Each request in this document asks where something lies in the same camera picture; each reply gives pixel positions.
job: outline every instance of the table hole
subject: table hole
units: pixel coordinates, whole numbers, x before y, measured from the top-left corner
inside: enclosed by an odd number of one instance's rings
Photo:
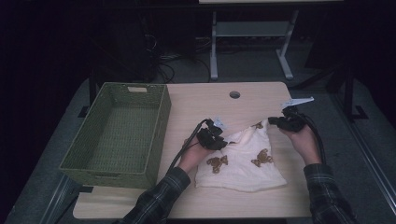
[[[230,97],[233,99],[238,99],[241,96],[241,93],[239,91],[230,91]]]

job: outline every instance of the teddy bear print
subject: teddy bear print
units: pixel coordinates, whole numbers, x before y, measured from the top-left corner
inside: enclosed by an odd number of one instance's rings
[[[220,166],[223,163],[228,165],[227,155],[225,155],[221,158],[219,158],[219,157],[211,158],[206,161],[206,164],[213,166],[213,174],[218,174],[220,172]]]
[[[267,152],[268,152],[267,148],[263,149],[259,153],[259,155],[257,155],[257,160],[251,160],[251,162],[253,164],[255,164],[257,167],[262,167],[262,163],[267,163],[267,162],[272,163],[272,162],[274,162],[272,156],[268,156]]]
[[[257,129],[261,129],[261,128],[263,128],[264,126],[262,126],[262,123],[261,123],[261,122],[258,122],[257,124],[254,124],[254,125],[252,125],[252,126],[250,126],[250,127],[256,127]]]

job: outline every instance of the person's right hand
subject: person's right hand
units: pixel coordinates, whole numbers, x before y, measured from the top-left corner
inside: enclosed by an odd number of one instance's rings
[[[316,137],[308,125],[305,125],[297,133],[279,130],[291,140],[296,151],[303,157],[305,165],[321,163]]]

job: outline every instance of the green wicker basket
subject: green wicker basket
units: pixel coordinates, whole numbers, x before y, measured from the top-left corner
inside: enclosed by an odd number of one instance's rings
[[[156,184],[171,108],[166,85],[105,83],[60,169],[80,184]]]

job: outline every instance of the white cloth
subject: white cloth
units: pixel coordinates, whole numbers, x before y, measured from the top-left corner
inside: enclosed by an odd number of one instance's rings
[[[251,126],[239,133],[224,138],[229,144],[220,151],[208,155],[199,165],[195,176],[195,187],[213,187],[254,192],[286,185],[286,180],[274,163],[262,163],[261,167],[252,163],[257,155],[268,149],[272,156],[267,134],[268,120],[261,122],[262,127]],[[213,167],[206,161],[227,155],[228,165],[222,164],[219,173],[213,173]]]

